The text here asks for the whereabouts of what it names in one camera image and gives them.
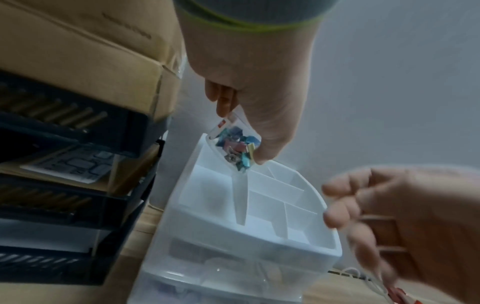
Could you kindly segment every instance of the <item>small plastic bag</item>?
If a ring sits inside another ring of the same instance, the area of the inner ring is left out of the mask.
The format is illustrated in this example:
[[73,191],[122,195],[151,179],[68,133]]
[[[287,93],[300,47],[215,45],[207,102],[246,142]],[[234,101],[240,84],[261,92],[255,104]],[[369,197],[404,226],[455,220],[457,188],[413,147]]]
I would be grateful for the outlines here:
[[255,131],[235,113],[230,113],[210,131],[207,141],[232,170],[242,173],[254,165],[253,152],[261,142]]

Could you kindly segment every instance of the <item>cardboard box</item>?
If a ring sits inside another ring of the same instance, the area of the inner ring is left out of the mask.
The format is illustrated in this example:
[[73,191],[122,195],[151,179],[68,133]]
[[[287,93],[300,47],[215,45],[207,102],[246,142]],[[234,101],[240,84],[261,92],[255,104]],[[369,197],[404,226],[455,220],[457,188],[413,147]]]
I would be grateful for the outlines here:
[[170,90],[180,86],[180,79],[153,59],[1,1],[0,69],[156,119],[173,111],[176,100],[168,98],[177,93]]
[[177,72],[185,47],[173,0],[16,0]]
[[62,153],[66,149],[68,148],[42,151],[34,155],[0,163],[0,173],[87,188],[97,191],[108,191],[111,195],[122,196],[127,195],[137,185],[140,179],[148,173],[153,163],[157,160],[159,145],[157,143],[153,144],[139,158],[125,158],[120,163],[118,163],[116,169],[112,168],[110,173],[104,175],[99,180],[93,183],[84,183],[22,168],[25,165],[30,165],[46,159],[54,158],[56,155]]

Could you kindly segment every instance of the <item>wooden desk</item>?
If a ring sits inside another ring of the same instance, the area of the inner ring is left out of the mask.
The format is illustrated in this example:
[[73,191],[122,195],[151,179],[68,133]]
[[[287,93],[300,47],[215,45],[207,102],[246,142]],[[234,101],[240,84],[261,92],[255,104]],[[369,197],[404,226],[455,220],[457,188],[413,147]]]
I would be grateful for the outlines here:
[[[103,286],[0,284],[0,304],[124,304],[137,277],[162,213],[146,207]],[[423,304],[451,304],[442,293],[404,283]],[[304,295],[307,304],[385,304],[362,280],[328,274]]]

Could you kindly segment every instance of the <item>hand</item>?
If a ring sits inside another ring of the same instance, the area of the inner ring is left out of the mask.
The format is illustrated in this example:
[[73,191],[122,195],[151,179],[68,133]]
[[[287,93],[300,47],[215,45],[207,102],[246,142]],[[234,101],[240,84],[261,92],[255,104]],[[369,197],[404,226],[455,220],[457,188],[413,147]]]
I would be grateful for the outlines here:
[[261,136],[256,163],[292,140],[307,98],[318,24],[270,33],[216,28],[177,11],[188,61],[205,77],[205,93],[224,117],[237,104]]
[[361,169],[322,187],[335,202],[323,218],[344,228],[365,269],[392,286],[423,282],[480,301],[480,177],[462,169]]

